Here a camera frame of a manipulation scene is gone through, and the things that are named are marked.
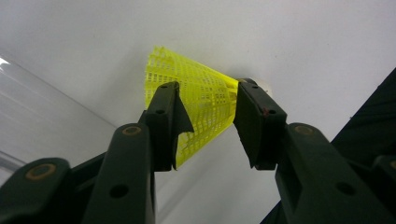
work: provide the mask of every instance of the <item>bolt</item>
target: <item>bolt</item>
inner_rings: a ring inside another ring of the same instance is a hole
[[[142,132],[142,129],[139,127],[136,127],[136,126],[131,126],[131,127],[128,127],[126,129],[122,130],[123,134],[129,135],[129,136],[137,135],[140,132]]]
[[[299,125],[299,126],[295,127],[294,131],[296,131],[297,133],[300,133],[300,134],[304,134],[304,135],[311,135],[314,133],[314,130],[312,130],[309,127],[303,126],[303,125]]]
[[[26,179],[29,180],[42,180],[55,173],[56,166],[51,163],[44,163],[37,165],[26,173]]]

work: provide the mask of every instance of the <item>white wall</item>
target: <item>white wall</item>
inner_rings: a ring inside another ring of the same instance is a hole
[[[2,1],[0,49],[119,126],[138,119],[147,55],[164,45],[229,76],[267,80],[289,122],[332,139],[396,66],[395,9],[369,0]],[[159,223],[259,223],[278,200],[274,173],[248,169],[233,127],[180,171],[158,174],[157,189]]]
[[[0,55],[0,166],[61,157],[76,166],[106,150],[115,126]]]

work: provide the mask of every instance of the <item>black plastic part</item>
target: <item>black plastic part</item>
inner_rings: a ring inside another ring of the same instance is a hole
[[[284,132],[287,114],[259,86],[240,82],[233,121],[250,166],[274,170],[277,141]]]
[[[176,168],[178,135],[193,132],[190,118],[178,95],[178,83],[161,85],[141,118],[150,129],[155,171]]]
[[[72,193],[67,161],[30,162],[0,188],[0,223],[67,223]]]
[[[82,223],[155,223],[151,153],[145,124],[114,132]]]
[[[282,202],[276,204],[260,224],[288,224],[283,211]]]
[[[396,155],[378,157],[367,180],[376,196],[396,218]]]
[[[318,129],[291,124],[283,143],[276,183],[289,223],[396,223]]]
[[[332,140],[349,161],[371,169],[378,156],[396,155],[396,69]]]
[[[250,84],[253,84],[253,85],[256,85],[256,86],[257,86],[257,82],[254,81],[254,80],[251,79],[251,78],[248,78],[248,77],[238,78],[237,80],[238,80],[239,82],[247,82],[247,83],[250,83]]]
[[[74,205],[69,223],[80,223],[88,201],[91,198],[96,177],[99,174],[106,153],[102,153],[72,169],[72,176],[76,185]]]

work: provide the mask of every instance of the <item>plastic shuttlecock skirt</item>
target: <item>plastic shuttlecock skirt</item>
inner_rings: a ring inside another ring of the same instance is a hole
[[[146,67],[146,108],[157,88],[179,83],[180,98],[194,133],[182,133],[177,143],[177,167],[227,129],[235,116],[238,81],[166,48],[155,47]]]

